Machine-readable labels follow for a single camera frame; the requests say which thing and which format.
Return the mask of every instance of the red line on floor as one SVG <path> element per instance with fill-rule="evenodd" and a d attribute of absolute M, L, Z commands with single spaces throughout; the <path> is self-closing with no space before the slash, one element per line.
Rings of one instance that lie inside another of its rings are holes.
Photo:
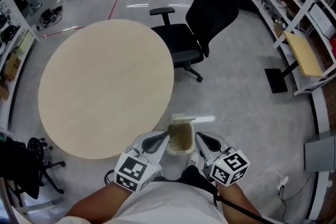
<path fill-rule="evenodd" d="M 81 27 L 76 27 L 76 28 L 72 28 L 72 29 L 63 30 L 63 31 L 60 31 L 60 32 L 56 32 L 56 33 L 53 33 L 53 34 L 50 34 L 50 35 L 43 36 L 42 38 L 51 37 L 51 36 L 53 36 L 53 35 L 61 34 L 61 33 L 67 32 L 67 31 L 72 31 L 72 30 L 82 29 L 82 28 L 84 28 L 84 27 L 85 27 L 85 26 L 81 26 Z"/>
<path fill-rule="evenodd" d="M 112 7 L 112 10 L 111 10 L 111 13 L 110 13 L 110 16 L 109 16 L 109 19 L 111 19 L 111 17 L 112 17 L 112 13 L 113 13 L 113 11 L 114 11 L 114 8 L 116 7 L 117 2 L 118 2 L 118 0 L 115 0 L 115 3 L 114 3 L 114 5 L 113 5 L 113 7 Z"/>

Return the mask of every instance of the power outlet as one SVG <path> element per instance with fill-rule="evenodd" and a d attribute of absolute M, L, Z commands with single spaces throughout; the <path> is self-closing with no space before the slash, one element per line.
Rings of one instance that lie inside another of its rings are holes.
<path fill-rule="evenodd" d="M 287 184 L 288 182 L 288 176 L 286 176 L 277 186 L 277 190 L 280 190 L 282 186 L 284 186 L 285 184 Z"/>

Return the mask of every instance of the black and white marker cube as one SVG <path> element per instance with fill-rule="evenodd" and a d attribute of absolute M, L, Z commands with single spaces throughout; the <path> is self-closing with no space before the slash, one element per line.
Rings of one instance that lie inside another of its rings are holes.
<path fill-rule="evenodd" d="M 250 162 L 241 151 L 217 159 L 212 164 L 211 177 L 228 187 L 245 175 Z"/>
<path fill-rule="evenodd" d="M 114 169 L 114 182 L 130 191 L 139 191 L 154 179 L 159 170 L 150 163 L 122 153 Z"/>

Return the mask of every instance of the shoe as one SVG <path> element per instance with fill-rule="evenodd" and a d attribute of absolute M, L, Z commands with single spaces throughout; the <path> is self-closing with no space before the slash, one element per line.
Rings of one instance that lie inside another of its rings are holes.
<path fill-rule="evenodd" d="M 155 175 L 155 177 L 163 176 L 162 170 L 158 171 L 158 173 Z"/>
<path fill-rule="evenodd" d="M 192 154 L 189 155 L 189 158 L 188 158 L 188 167 L 193 165 L 195 167 L 198 166 L 198 160 L 199 160 L 199 154 L 194 151 Z"/>

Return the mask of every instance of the wooden board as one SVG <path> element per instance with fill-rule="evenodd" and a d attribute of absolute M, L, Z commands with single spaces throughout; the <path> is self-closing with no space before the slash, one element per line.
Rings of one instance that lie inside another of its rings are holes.
<path fill-rule="evenodd" d="M 322 77 L 323 72 L 308 41 L 287 31 L 283 33 L 299 63 L 301 72 L 305 76 Z"/>
<path fill-rule="evenodd" d="M 70 36 L 41 78 L 38 107 L 50 138 L 78 157 L 118 155 L 151 132 L 173 89 L 164 41 L 130 20 L 107 20 Z"/>

